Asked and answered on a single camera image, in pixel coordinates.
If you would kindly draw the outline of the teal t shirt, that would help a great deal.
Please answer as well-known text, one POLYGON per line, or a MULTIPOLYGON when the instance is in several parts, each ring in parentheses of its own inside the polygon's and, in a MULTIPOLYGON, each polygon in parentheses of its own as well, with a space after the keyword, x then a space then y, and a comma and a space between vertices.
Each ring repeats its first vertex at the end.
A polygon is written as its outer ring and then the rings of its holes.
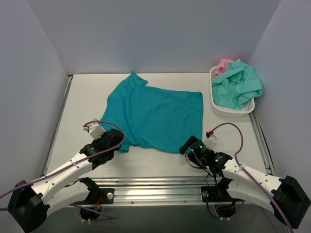
POLYGON ((166 90, 147 83, 132 72, 107 98, 101 120, 124 130, 120 150, 128 152, 130 146, 138 146, 178 153, 191 136, 202 139, 202 93, 166 90))

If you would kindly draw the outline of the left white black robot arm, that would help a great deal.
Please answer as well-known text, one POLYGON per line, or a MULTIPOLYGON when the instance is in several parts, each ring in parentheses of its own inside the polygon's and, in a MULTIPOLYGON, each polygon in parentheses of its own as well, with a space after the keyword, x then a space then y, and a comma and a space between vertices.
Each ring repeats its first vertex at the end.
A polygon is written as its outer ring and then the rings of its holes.
POLYGON ((29 183, 16 184, 7 210, 26 233, 36 230, 53 212, 76 202, 95 204, 106 195, 89 177, 114 157, 124 141, 124 133, 111 129, 85 145, 68 162, 51 173, 29 183))

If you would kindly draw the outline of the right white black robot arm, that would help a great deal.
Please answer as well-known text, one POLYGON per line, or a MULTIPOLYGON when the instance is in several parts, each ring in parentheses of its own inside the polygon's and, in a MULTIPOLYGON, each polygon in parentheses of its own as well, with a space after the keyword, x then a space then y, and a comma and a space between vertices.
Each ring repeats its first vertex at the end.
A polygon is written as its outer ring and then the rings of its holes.
POLYGON ((200 168, 207 168, 222 178, 216 186, 219 199, 240 199, 255 204, 274 213, 280 222, 293 229, 298 229, 311 205, 311 200, 295 178, 272 176, 239 165, 230 155, 208 149, 195 136, 191 136, 179 152, 189 152, 191 160, 198 159, 200 168))

